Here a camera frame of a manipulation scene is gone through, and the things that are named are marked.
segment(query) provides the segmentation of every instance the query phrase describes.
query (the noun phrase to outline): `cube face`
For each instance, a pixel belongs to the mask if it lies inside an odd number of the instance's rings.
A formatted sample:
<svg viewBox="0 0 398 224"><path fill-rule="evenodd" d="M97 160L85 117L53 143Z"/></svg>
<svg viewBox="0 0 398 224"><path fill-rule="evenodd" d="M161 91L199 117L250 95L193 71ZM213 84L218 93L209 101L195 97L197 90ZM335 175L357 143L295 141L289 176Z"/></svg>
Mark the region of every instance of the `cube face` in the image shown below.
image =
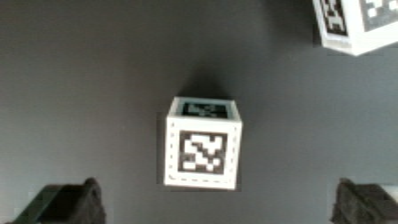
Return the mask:
<svg viewBox="0 0 398 224"><path fill-rule="evenodd" d="M234 102L176 97L167 116L165 185L234 189L239 135Z"/></svg>
<svg viewBox="0 0 398 224"><path fill-rule="evenodd" d="M398 0L360 0L364 31L398 22Z"/></svg>
<svg viewBox="0 0 398 224"><path fill-rule="evenodd" d="M360 55L398 42L398 0L312 0L323 47Z"/></svg>

